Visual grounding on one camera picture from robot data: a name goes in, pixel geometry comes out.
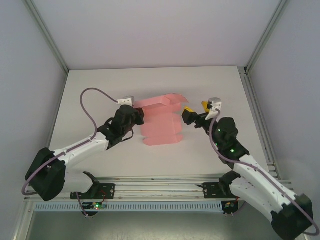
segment black mounting bracket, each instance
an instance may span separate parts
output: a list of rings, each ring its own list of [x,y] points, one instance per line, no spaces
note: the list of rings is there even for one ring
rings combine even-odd
[[[236,199],[235,195],[223,192],[219,186],[219,182],[204,182],[202,187],[205,199]]]
[[[81,193],[79,192],[79,199],[81,200],[113,200],[115,197],[115,188],[116,185],[113,183],[100,183],[97,193],[94,195],[94,197],[91,197],[90,192]],[[70,199],[76,200],[77,194],[75,192],[72,192],[70,194]]]

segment white wall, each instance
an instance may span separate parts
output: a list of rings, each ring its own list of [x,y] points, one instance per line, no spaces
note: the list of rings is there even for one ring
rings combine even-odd
[[[312,199],[318,224],[319,12],[319,0],[292,0],[252,71],[280,170]]]
[[[45,147],[65,75],[21,0],[0,1],[0,239],[12,237],[21,187]]]
[[[34,0],[69,69],[245,66],[279,0]]]

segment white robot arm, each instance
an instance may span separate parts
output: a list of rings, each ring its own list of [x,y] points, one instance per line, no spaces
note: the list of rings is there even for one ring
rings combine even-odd
[[[132,138],[123,139],[128,132],[133,136],[135,125],[144,124],[144,112],[141,108],[133,108],[133,102],[133,97],[118,100],[121,106],[114,117],[96,128],[92,136],[62,149],[41,149],[25,176],[22,194],[39,194],[44,201],[70,192],[89,193],[93,197],[99,191],[98,180],[89,172],[75,172],[72,168],[89,156]],[[26,192],[28,184],[35,192]]]
[[[249,203],[271,222],[275,232],[284,240],[296,239],[312,225],[316,227],[315,235],[319,234],[313,221],[311,200],[287,189],[257,163],[237,140],[239,131],[233,118],[216,121],[221,100],[210,98],[202,105],[205,113],[197,114],[186,107],[182,118],[185,124],[195,123],[195,128],[205,130],[220,160],[232,169],[219,179],[218,191]]]

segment pink cardboard box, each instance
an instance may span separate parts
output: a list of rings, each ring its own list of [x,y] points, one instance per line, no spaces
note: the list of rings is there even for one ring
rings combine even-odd
[[[174,113],[181,110],[181,103],[188,100],[181,94],[170,93],[137,101],[134,108],[142,108],[144,124],[141,134],[146,138],[143,143],[148,146],[176,144],[183,139],[181,116]]]

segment purple cable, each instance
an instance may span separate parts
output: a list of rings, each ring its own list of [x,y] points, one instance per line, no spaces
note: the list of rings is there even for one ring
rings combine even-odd
[[[83,214],[85,215],[85,217],[87,218],[89,216],[89,214],[85,211],[84,206],[82,205],[81,201],[80,201],[80,197],[79,197],[79,193],[76,192],[76,198],[78,199],[80,208],[82,209]]]
[[[233,164],[242,164],[242,165],[245,165],[247,167],[250,167],[254,170],[256,170],[258,173],[260,173],[262,176],[264,176],[283,196],[285,196],[297,209],[299,209],[299,211],[312,223],[312,225],[314,226],[315,228],[315,233],[310,233],[310,232],[304,232],[305,235],[309,235],[309,236],[318,236],[320,234],[320,229],[318,227],[318,225],[316,224],[316,222],[291,198],[289,197],[285,191],[283,191],[280,187],[278,187],[277,184],[274,183],[274,181],[272,181],[271,178],[269,178],[269,176],[267,174],[265,174],[263,171],[261,171],[258,167],[252,165],[252,164],[249,164],[249,163],[246,163],[246,162],[241,162],[241,161],[235,161],[235,160],[231,160],[231,159],[228,159],[226,158],[225,156],[223,156],[219,151],[218,149],[216,148],[216,144],[214,142],[214,139],[213,139],[213,136],[212,136],[212,130],[213,130],[213,127],[214,127],[214,123],[216,122],[217,118],[219,117],[220,115],[220,110],[219,109],[216,109],[216,111],[218,112],[217,116],[215,116],[212,121],[211,121],[211,124],[210,124],[210,128],[209,128],[209,138],[210,138],[210,143],[213,147],[213,150],[216,152],[216,154],[218,154],[218,156],[223,159],[224,161],[226,162],[229,162],[229,163],[233,163]]]
[[[81,147],[81,146],[89,143],[89,142],[90,142],[92,139],[94,139],[94,138],[96,137],[96,135],[97,135],[97,132],[98,132],[97,124],[96,124],[95,120],[93,119],[93,117],[88,113],[88,111],[86,110],[86,108],[85,108],[85,106],[84,106],[84,103],[83,103],[83,97],[84,97],[85,92],[90,91],[90,90],[98,91],[99,93],[102,93],[103,95],[105,95],[106,97],[108,97],[108,98],[109,98],[110,100],[112,100],[113,102],[118,103],[117,100],[115,100],[114,98],[112,98],[111,96],[109,96],[109,95],[106,94],[104,91],[102,91],[102,90],[100,90],[100,89],[98,89],[98,88],[89,87],[89,88],[83,90],[83,92],[82,92],[81,95],[80,95],[80,105],[81,105],[82,110],[84,111],[84,113],[88,116],[88,118],[89,118],[89,119],[91,120],[91,122],[93,123],[93,126],[94,126],[94,134],[92,135],[92,137],[90,138],[90,140],[88,139],[88,140],[86,140],[86,141],[84,141],[84,142],[79,143],[79,144],[76,145],[76,146],[73,146],[73,147],[69,148],[69,149],[66,151],[66,153],[69,153],[69,152],[71,152],[71,151],[73,151],[73,150],[75,150],[75,149],[77,149],[77,148],[79,148],[79,147]],[[49,159],[49,160],[46,161],[44,164],[42,164],[37,170],[35,170],[34,173],[31,174],[31,176],[25,181],[25,183],[24,183],[24,185],[23,185],[23,187],[22,187],[22,190],[21,190],[22,195],[24,195],[24,196],[36,195],[37,192],[35,192],[35,191],[33,191],[33,192],[26,192],[26,189],[27,189],[29,183],[31,182],[31,180],[34,179],[34,177],[35,177],[42,169],[44,169],[45,167],[47,167],[48,164],[50,164],[50,163],[52,163],[54,160],[60,158],[60,157],[63,156],[64,154],[65,154],[65,153],[62,152],[62,153],[58,154],[57,156],[54,156],[53,158]]]

